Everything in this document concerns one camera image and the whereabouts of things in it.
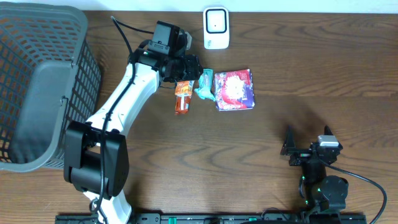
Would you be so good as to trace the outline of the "mint green snack packet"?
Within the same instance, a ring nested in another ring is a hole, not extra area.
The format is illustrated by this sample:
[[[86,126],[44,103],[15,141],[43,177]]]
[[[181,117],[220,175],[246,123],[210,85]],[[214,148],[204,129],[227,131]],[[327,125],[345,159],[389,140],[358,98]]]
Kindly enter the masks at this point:
[[[211,92],[212,84],[213,84],[213,70],[209,68],[205,68],[203,73],[201,74],[198,80],[199,87],[195,89],[195,93],[202,100],[208,99],[211,101],[215,101],[216,98],[214,94]]]

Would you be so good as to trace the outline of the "long orange snack bar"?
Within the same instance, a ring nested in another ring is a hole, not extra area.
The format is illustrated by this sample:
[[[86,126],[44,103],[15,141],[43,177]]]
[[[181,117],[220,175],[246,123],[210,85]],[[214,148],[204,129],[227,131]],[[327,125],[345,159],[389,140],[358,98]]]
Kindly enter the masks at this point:
[[[175,114],[187,114],[191,102],[191,95],[177,95],[175,103]]]

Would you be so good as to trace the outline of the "red purple snack packet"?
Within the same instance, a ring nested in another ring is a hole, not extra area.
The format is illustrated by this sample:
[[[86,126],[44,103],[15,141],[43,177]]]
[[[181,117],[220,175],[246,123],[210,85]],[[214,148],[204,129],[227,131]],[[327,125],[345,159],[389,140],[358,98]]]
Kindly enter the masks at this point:
[[[250,69],[215,74],[216,107],[219,111],[251,110],[255,106]]]

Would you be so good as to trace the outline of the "small orange snack packet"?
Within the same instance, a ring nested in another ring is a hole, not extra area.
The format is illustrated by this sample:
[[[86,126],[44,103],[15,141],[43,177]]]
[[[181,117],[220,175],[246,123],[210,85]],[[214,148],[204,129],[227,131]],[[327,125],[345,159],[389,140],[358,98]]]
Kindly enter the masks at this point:
[[[193,85],[194,80],[180,81],[177,82],[177,86],[175,88],[176,96],[191,96],[193,93]]]

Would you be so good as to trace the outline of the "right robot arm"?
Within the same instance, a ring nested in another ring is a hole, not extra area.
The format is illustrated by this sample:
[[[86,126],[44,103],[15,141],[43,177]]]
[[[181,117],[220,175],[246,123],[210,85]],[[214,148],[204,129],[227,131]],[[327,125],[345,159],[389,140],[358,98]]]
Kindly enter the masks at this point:
[[[280,154],[289,156],[290,166],[302,169],[298,190],[307,207],[299,213],[301,222],[342,222],[339,212],[346,208],[349,184],[342,177],[326,174],[326,166],[336,162],[342,149],[328,126],[308,148],[298,148],[293,131],[287,129]]]

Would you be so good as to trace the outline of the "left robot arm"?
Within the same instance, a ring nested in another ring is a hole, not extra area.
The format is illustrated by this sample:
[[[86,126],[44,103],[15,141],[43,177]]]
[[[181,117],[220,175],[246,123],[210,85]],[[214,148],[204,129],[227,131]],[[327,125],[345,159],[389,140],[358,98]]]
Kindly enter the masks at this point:
[[[127,223],[132,206],[123,188],[129,173],[126,137],[145,102],[162,82],[199,79],[203,67],[187,55],[191,35],[157,21],[152,38],[130,49],[123,79],[104,105],[85,122],[72,121],[66,130],[63,176],[89,198],[90,220]]]

